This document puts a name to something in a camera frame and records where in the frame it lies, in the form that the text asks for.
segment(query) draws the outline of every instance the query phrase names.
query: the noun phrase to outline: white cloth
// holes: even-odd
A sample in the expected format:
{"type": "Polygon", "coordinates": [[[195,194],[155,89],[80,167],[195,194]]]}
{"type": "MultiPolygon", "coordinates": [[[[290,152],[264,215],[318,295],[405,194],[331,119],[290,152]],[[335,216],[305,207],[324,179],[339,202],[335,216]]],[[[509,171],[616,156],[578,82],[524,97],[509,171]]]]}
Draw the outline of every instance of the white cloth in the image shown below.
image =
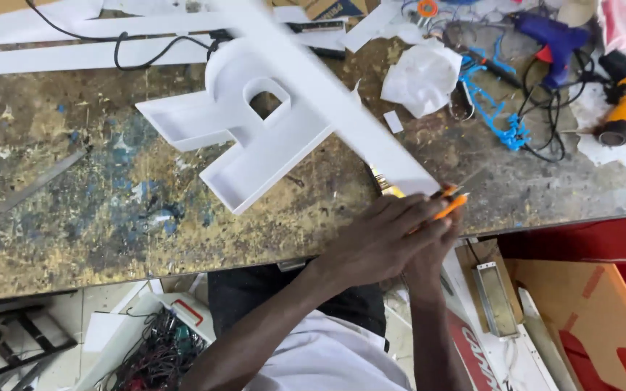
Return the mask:
{"type": "Polygon", "coordinates": [[[411,390],[385,339],[315,310],[296,326],[245,391],[411,390]]]}

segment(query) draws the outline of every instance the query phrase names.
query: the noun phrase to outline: paint-stained table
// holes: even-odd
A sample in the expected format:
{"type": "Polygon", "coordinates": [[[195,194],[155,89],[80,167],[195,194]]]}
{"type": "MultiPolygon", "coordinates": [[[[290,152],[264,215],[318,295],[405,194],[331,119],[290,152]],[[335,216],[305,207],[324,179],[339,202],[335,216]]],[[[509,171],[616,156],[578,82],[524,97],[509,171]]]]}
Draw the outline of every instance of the paint-stained table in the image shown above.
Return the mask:
{"type": "MultiPolygon", "coordinates": [[[[415,120],[380,100],[402,49],[374,40],[327,64],[350,88],[362,79],[362,100],[379,120],[398,112],[405,130],[397,138],[438,180],[460,182],[486,164],[488,179],[465,208],[465,235],[626,215],[626,168],[594,167],[576,153],[576,136],[565,136],[567,158],[548,164],[509,152],[479,119],[457,122],[443,109],[415,120]]],[[[317,254],[375,199],[361,160],[330,136],[244,214],[231,214],[198,177],[229,146],[178,153],[134,108],[200,91],[203,76],[203,64],[0,76],[0,202],[82,141],[93,146],[0,215],[0,298],[317,254]]],[[[479,82],[517,109],[521,94],[489,75],[479,82]]],[[[543,138],[537,120],[531,128],[543,138]]],[[[560,129],[574,126],[563,111],[560,129]]]]}

